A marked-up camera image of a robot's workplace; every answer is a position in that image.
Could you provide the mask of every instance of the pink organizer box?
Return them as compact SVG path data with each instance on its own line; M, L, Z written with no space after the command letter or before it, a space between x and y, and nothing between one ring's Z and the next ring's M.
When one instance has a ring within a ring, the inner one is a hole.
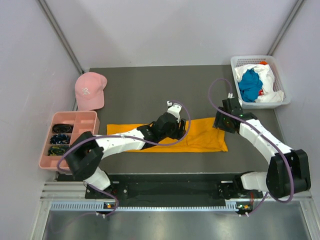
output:
M52 127L55 124L73 125L72 133L66 133L70 137L70 144L72 144L84 132L90 131L94 135L98 134L100 121L95 111L60 111L53 116L39 161L40 168L51 171L58 170L57 163L61 158L61 156L48 156L48 150L53 146L50 144L50 139L56 134L52 132ZM62 161L61 168L69 170L65 160Z

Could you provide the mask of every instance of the pink baseball cap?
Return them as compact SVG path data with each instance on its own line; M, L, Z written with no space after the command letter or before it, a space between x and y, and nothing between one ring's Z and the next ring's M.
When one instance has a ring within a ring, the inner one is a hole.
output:
M79 111L103 108L107 82L105 76L96 72L86 72L77 79L74 89Z

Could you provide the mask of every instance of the orange cloth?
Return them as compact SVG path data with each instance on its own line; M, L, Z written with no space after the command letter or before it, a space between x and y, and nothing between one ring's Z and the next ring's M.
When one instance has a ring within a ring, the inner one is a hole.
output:
M191 120L191 127L188 135L179 143L172 146L154 146L144 150L132 150L129 152L139 153L212 153L227 152L225 132L213 128L215 118L201 118ZM108 124L107 134L125 133L145 124ZM160 144L170 144L177 140L166 138Z

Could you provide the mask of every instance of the laundry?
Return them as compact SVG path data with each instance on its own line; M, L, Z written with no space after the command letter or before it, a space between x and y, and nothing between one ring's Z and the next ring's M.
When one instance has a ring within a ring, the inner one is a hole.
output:
M262 82L262 88L261 88L262 91L258 93L258 97L252 102L278 103L284 100L283 91L281 90L276 92L274 91L275 75L272 72L270 65L266 64L266 62L261 62L261 64L247 64L247 65L236 67L234 70L236 73L236 80L238 81L238 83L242 82L244 74L248 70L253 70L255 73L258 74L259 79Z
M247 103L253 103L258 98L262 85L259 75L252 69L247 70L239 82L242 99Z
M200 118L191 120L191 126L188 135L179 143L172 146L154 146L144 150L132 150L129 152L138 153L213 153L227 152L225 142L225 132L212 127L215 122L214 117ZM125 133L144 124L108 124L106 126L107 134ZM169 137L160 141L160 144L171 144L176 139Z

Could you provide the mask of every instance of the white wall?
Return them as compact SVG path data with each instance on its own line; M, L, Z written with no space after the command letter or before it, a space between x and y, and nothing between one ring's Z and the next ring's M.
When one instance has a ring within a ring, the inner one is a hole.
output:
M82 67L230 64L266 54L296 0L47 0Z
M277 108L287 143L307 152L311 193L320 212L320 1L307 0L275 52L291 94Z
M52 115L72 108L78 73L35 0L0 1L0 235L26 239L44 181Z

